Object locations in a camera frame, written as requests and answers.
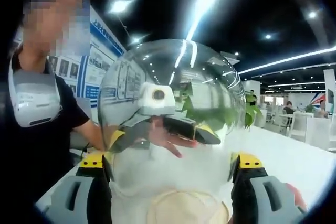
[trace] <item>window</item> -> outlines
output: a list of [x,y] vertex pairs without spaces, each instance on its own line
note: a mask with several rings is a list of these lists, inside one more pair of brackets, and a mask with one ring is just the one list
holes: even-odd
[[273,103],[273,97],[265,96],[265,102],[272,102]]
[[284,98],[283,97],[276,97],[276,105],[283,106]]

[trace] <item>clear plastic dome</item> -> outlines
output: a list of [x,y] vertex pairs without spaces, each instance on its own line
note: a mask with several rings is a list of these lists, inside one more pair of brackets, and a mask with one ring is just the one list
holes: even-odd
[[138,45],[104,77],[98,116],[113,174],[113,223],[225,215],[245,94],[223,56],[186,40]]

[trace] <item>black ceiling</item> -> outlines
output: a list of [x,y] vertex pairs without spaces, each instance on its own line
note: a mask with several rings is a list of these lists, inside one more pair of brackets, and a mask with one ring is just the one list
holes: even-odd
[[[107,13],[111,1],[91,0],[91,5],[128,48],[130,40],[122,25],[115,15]],[[185,38],[191,25],[190,16],[195,1],[137,0],[120,18],[130,35],[148,35],[144,42]],[[317,18],[308,18],[311,10],[318,12]],[[240,63],[235,68],[242,71],[336,46],[335,11],[334,0],[216,0],[200,22],[193,40],[218,52],[239,52]],[[272,38],[265,39],[266,34],[271,34]],[[242,74],[241,78],[251,79],[252,76],[273,71],[335,61],[334,51],[248,72]],[[253,79],[263,82],[262,90],[267,90],[267,85],[275,81],[278,84],[291,83],[293,78],[298,82],[323,81],[325,68],[335,69],[332,65]]]

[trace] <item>tan circular object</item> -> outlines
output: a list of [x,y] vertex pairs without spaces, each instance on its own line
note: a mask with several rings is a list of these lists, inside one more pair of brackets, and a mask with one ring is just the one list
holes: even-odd
[[152,200],[147,224],[226,224],[228,210],[208,194],[170,191]]

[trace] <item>person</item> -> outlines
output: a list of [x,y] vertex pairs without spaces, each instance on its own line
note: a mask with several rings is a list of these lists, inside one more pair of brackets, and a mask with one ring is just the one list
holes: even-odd
[[325,111],[326,102],[324,100],[320,101],[320,110],[318,111],[318,116],[321,118],[328,118],[328,112]]
[[[294,114],[293,104],[291,101],[288,101],[286,103],[286,106],[284,107],[284,111],[286,112],[287,115]],[[292,124],[292,122],[293,122],[293,118],[287,118],[286,127],[289,127]]]
[[[0,77],[8,85],[8,70],[22,69],[29,72],[49,74],[47,55],[56,46],[56,41],[69,28],[70,20],[81,0],[44,0],[31,4],[32,8],[24,17],[23,43],[1,68]],[[6,130],[2,135],[6,147],[15,151],[15,157],[22,159],[19,172],[11,179],[24,179],[22,193],[36,202],[53,184],[72,168],[69,153],[70,132],[75,130],[83,135],[96,149],[103,150],[100,127],[96,126],[77,105],[71,87],[56,76],[61,110],[53,120],[21,127],[16,121],[11,99],[6,100]]]
[[257,98],[257,96],[254,94],[254,90],[253,90],[253,89],[250,90],[250,94],[255,98],[253,102],[250,102],[250,105],[251,105],[251,106],[252,106],[252,105],[256,105],[256,102],[257,102],[258,98]]
[[285,112],[287,115],[293,115],[294,114],[294,109],[293,109],[293,104],[291,101],[288,101],[286,103],[286,106],[284,107]]

